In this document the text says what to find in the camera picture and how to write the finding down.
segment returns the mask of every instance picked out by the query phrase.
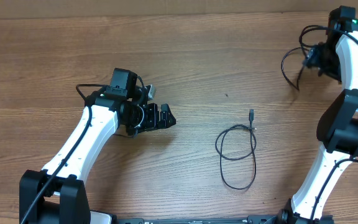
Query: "wooden tabletop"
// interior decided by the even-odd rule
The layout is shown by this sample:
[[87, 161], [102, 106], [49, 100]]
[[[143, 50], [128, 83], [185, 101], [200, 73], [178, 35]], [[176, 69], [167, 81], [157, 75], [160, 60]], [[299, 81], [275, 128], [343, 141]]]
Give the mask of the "wooden tabletop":
[[[86, 185], [91, 209], [121, 218], [276, 214], [305, 179], [317, 123], [341, 91], [315, 70], [294, 91], [280, 62], [304, 26], [327, 20], [327, 12], [293, 12], [0, 21], [0, 223], [18, 222], [22, 174], [40, 170], [79, 122], [75, 85], [108, 84], [115, 67], [154, 84], [154, 102], [168, 103], [177, 125], [111, 137]], [[325, 40], [323, 32], [306, 38]], [[297, 53], [285, 62], [292, 80], [301, 61]], [[249, 109], [257, 177], [249, 190], [232, 190], [214, 142], [233, 124], [248, 125]], [[249, 134], [230, 134], [224, 150], [247, 154]], [[223, 165], [232, 185], [250, 181], [251, 158]], [[358, 223], [358, 164], [342, 175], [324, 214]]]

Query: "cable connector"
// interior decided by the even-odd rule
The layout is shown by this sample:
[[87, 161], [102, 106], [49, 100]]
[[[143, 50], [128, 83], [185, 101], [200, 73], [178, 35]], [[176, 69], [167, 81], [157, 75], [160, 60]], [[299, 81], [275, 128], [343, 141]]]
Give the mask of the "cable connector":
[[256, 128], [253, 128], [253, 127], [252, 127], [252, 122], [254, 121], [254, 109], [249, 110], [248, 120], [249, 120], [249, 127], [250, 127], [250, 129], [256, 130]]

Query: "table surface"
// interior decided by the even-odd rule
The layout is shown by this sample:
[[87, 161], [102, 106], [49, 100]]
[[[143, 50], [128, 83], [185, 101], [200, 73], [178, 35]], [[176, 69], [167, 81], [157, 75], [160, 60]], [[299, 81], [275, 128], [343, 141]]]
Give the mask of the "table surface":
[[[305, 71], [294, 91], [280, 62], [304, 26], [327, 19], [327, 12], [293, 12], [0, 21], [0, 223], [17, 223], [22, 174], [40, 170], [77, 125], [83, 101], [75, 85], [108, 84], [115, 67], [154, 84], [154, 102], [168, 103], [177, 125], [111, 137], [86, 184], [91, 209], [153, 219], [276, 214], [305, 179], [317, 123], [341, 91], [316, 70]], [[292, 80], [301, 61], [297, 53], [285, 62]], [[249, 190], [232, 190], [222, 183], [214, 142], [233, 124], [248, 125], [251, 108], [257, 177]], [[227, 137], [228, 155], [249, 151], [247, 133]], [[223, 165], [229, 183], [250, 181], [251, 158]], [[324, 213], [358, 223], [358, 164], [342, 175]]]

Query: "wooden table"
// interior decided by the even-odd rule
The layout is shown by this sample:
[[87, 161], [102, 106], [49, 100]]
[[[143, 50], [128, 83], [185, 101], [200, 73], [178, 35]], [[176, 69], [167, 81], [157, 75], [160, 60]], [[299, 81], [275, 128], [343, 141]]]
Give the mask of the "wooden table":
[[[298, 93], [280, 71], [304, 26], [327, 12], [92, 17], [0, 21], [0, 223], [17, 223], [19, 180], [63, 146], [82, 114], [78, 83], [105, 83], [115, 67], [157, 87], [177, 125], [112, 137], [88, 178], [90, 207], [119, 217], [211, 218], [276, 214], [301, 186], [318, 150], [319, 118], [341, 86], [305, 71]], [[325, 41], [323, 32], [308, 42]], [[295, 79], [302, 56], [285, 62]], [[248, 191], [221, 180], [216, 136], [248, 125], [255, 109], [257, 177]], [[233, 133], [225, 151], [249, 152]], [[224, 161], [233, 185], [252, 177], [252, 159]], [[325, 208], [358, 223], [358, 164], [346, 170]]]

